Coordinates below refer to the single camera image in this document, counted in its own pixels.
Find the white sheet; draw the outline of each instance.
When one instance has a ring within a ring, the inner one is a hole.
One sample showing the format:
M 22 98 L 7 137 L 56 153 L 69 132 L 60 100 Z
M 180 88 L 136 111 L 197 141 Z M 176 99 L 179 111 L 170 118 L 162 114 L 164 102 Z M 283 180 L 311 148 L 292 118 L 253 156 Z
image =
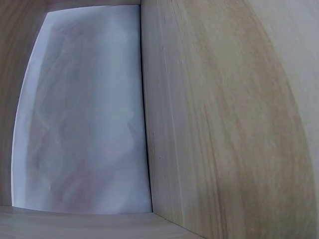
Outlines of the white sheet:
M 140 62 L 139 6 L 47 15 L 16 115 L 13 206 L 152 211 Z

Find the wood grain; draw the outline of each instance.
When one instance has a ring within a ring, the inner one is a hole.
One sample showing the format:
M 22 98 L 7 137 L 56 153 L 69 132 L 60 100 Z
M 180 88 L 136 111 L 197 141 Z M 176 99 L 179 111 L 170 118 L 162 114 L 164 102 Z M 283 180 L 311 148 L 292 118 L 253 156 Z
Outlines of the wood grain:
M 153 214 L 73 215 L 0 207 L 0 237 L 15 239 L 198 239 Z
M 49 11 L 102 5 L 137 5 L 141 0 L 46 0 Z
M 0 2 L 0 205 L 11 205 L 11 149 L 24 73 L 45 17 L 42 0 Z
M 207 238 L 316 238 L 291 76 L 251 3 L 144 0 L 142 39 L 154 212 Z

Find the wooden floor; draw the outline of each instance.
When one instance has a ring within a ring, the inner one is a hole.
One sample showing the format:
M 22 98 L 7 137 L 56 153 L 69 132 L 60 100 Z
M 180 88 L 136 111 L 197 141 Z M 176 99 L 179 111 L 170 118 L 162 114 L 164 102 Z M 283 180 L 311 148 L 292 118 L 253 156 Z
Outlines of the wooden floor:
M 74 215 L 0 207 L 0 238 L 8 239 L 198 239 L 153 214 Z

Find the crumpled paper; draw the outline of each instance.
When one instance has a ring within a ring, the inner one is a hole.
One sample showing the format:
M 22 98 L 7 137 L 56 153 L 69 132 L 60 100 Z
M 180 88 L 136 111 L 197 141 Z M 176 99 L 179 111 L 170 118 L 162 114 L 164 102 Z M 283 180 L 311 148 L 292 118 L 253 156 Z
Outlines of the crumpled paper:
M 16 115 L 12 205 L 151 212 L 143 114 L 140 7 L 48 13 Z

